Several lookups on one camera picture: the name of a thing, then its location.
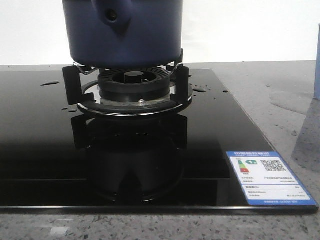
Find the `blue white energy label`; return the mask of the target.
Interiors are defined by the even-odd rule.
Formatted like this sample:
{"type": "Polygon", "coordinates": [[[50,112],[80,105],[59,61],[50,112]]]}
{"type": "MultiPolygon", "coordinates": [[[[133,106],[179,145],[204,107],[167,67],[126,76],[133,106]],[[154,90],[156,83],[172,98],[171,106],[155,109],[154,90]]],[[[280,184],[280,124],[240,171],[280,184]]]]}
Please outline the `blue white energy label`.
{"type": "Polygon", "coordinates": [[[276,151],[228,151],[226,154],[249,205],[317,205],[276,151]]]}

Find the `blue cooking pot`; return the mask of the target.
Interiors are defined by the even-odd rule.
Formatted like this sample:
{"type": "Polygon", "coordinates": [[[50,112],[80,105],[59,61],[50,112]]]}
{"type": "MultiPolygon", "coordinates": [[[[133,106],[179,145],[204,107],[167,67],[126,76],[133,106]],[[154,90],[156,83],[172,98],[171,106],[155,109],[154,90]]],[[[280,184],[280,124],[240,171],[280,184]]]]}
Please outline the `blue cooking pot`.
{"type": "Polygon", "coordinates": [[[181,0],[64,0],[71,58],[84,66],[144,68],[177,60],[181,0]]]}

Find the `light blue cup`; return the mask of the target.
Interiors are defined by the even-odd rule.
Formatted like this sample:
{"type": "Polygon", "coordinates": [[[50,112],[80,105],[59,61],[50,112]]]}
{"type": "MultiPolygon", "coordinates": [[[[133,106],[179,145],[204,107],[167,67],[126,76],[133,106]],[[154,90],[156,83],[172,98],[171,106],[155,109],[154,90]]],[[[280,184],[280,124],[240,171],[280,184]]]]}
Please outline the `light blue cup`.
{"type": "Polygon", "coordinates": [[[317,52],[315,62],[314,98],[320,100],[320,32],[318,32],[317,52]]]}

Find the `black pot support grate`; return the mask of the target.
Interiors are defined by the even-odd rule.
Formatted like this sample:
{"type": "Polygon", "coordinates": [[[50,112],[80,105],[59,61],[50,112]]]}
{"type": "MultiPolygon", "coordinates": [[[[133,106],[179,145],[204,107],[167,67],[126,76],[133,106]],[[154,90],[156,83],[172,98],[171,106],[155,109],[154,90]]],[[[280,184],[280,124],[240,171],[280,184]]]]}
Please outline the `black pot support grate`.
{"type": "Polygon", "coordinates": [[[106,72],[106,68],[92,68],[74,63],[62,69],[67,102],[77,107],[85,114],[111,117],[135,118],[154,116],[162,113],[180,112],[187,108],[193,100],[193,89],[189,84],[190,70],[183,65],[183,56],[174,60],[173,65],[165,64],[145,68],[161,68],[170,76],[170,92],[158,99],[137,102],[119,102],[107,100],[100,96],[98,85],[99,74],[106,72]],[[99,71],[97,80],[85,85],[81,83],[81,75],[89,75],[99,71]]]}

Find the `black glass stove top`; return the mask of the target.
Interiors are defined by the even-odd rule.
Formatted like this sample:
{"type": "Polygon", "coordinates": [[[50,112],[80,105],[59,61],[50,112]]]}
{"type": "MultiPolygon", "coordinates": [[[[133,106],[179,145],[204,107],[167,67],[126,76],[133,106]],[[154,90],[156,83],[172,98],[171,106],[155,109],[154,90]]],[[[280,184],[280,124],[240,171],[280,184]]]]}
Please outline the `black glass stove top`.
{"type": "Polygon", "coordinates": [[[0,74],[3,213],[313,214],[250,205],[227,152],[276,152],[212,70],[193,102],[159,118],[90,118],[68,106],[61,71],[0,74]]]}

